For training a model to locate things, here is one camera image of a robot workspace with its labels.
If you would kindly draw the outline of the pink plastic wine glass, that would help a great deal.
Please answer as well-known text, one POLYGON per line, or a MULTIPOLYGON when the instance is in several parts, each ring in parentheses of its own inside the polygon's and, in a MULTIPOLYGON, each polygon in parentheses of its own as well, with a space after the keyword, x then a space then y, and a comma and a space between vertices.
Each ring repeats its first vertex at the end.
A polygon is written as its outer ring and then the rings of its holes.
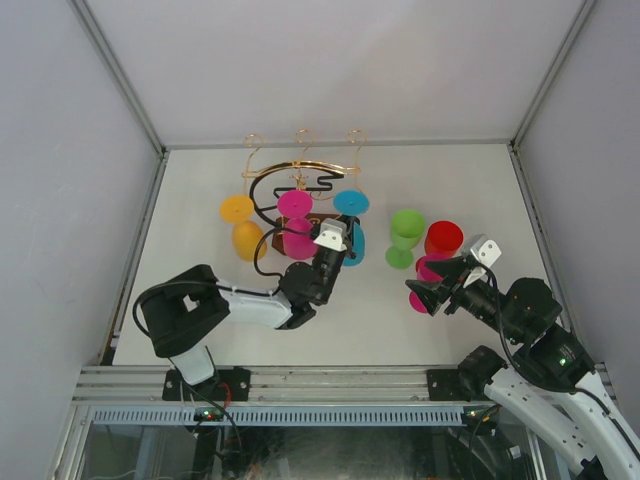
POLYGON ((447 286, 449 286, 446 281, 437 281, 434 275, 426 269, 424 263, 428 259, 447 259, 444 255, 440 254, 429 254, 425 255, 418 259, 416 263, 416 280, 426 281, 426 282, 444 282, 447 286))
POLYGON ((294 260, 306 260, 316 252, 309 236, 312 223, 306 218, 313 208, 313 199, 303 190, 290 190, 277 202, 279 213, 286 219, 282 235, 285 254, 294 260))

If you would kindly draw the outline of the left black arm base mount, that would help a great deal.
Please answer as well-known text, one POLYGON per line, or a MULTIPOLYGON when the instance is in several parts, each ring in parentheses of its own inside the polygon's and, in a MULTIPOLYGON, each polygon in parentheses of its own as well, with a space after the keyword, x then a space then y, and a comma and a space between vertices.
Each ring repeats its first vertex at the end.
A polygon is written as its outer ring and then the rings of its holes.
POLYGON ((251 371, 241 367, 219 369, 216 374, 196 385, 188 384, 176 369, 169 370, 164 379, 162 399, 180 401, 197 398, 214 402, 247 401, 251 371))

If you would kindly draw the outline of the gold wire wine glass rack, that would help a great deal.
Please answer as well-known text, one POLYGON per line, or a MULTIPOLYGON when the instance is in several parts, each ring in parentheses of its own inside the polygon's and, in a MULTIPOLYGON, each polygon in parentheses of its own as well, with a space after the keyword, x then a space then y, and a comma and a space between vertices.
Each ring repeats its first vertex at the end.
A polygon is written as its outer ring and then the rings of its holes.
POLYGON ((253 200, 255 213, 276 229, 273 243, 280 246, 283 255, 302 261, 311 259, 318 251, 318 245, 309 236, 313 228, 342 215, 359 217, 368 211, 370 201, 360 186, 362 169, 358 159, 350 165, 313 160, 307 156, 315 143, 311 130, 300 129, 294 138, 302 147, 298 157, 254 169, 252 160, 265 140, 259 134, 247 135, 244 145, 252 152, 242 179, 243 193, 253 200), (255 199, 259 183, 280 173, 289 173, 292 183, 273 188, 273 205, 260 205, 255 199))

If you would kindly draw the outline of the blue plastic wine glass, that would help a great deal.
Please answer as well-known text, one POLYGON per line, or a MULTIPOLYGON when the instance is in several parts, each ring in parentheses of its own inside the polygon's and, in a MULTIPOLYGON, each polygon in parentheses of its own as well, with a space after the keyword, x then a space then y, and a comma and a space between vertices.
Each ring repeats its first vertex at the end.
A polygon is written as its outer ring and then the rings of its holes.
POLYGON ((334 209, 351 222, 352 253, 345 257, 345 267, 359 265, 365 256, 365 235, 360 225, 360 216, 369 209, 370 202, 366 195, 359 190, 345 190, 336 195, 333 200, 334 209))

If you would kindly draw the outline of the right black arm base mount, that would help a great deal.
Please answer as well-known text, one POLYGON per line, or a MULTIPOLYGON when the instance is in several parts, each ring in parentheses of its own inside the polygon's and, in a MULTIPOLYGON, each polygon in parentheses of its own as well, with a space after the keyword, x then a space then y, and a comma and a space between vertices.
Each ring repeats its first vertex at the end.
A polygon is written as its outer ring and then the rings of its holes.
POLYGON ((436 368, 426 371, 430 401, 466 401, 467 393, 462 387, 456 368, 436 368))

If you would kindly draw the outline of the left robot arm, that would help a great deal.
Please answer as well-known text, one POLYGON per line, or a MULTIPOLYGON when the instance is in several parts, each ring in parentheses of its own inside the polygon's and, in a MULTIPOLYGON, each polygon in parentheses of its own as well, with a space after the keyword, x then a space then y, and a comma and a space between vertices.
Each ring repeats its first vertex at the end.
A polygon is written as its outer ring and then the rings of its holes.
POLYGON ((294 330, 328 303, 344 260, 354 256, 357 219, 341 215, 302 232, 275 227, 268 233, 290 233, 317 247, 312 260, 296 261, 284 273, 256 272, 276 277, 271 290, 238 287, 214 274, 207 264, 143 291, 131 307, 134 324, 150 339, 155 355, 167 359, 181 376, 187 392, 206 400, 219 387, 219 374, 205 338, 220 324, 255 324, 274 330, 294 330))

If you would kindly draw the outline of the orange plastic wine glass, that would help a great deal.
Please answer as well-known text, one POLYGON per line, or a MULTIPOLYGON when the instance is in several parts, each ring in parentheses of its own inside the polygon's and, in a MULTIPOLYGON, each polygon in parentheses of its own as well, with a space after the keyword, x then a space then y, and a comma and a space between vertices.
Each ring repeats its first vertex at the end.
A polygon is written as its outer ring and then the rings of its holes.
POLYGON ((232 225, 231 243, 236 255, 245 262, 252 262, 255 252, 258 259, 262 259, 267 252, 267 246, 258 243, 264 235, 261 227, 250 219, 254 213, 254 203, 247 195, 232 195, 227 197, 219 208, 221 218, 232 225))

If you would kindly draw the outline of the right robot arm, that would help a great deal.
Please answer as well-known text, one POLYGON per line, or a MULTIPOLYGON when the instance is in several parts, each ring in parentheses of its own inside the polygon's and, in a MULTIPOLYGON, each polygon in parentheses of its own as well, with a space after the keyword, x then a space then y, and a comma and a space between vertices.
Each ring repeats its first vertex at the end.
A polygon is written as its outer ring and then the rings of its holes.
POLYGON ((432 261, 437 282, 406 286, 430 315, 462 309, 494 330, 503 351, 481 345, 459 363, 461 391, 505 408, 551 447, 579 479, 636 479, 639 437, 611 399, 595 362, 556 321, 562 308, 538 278, 501 292, 471 255, 432 261))

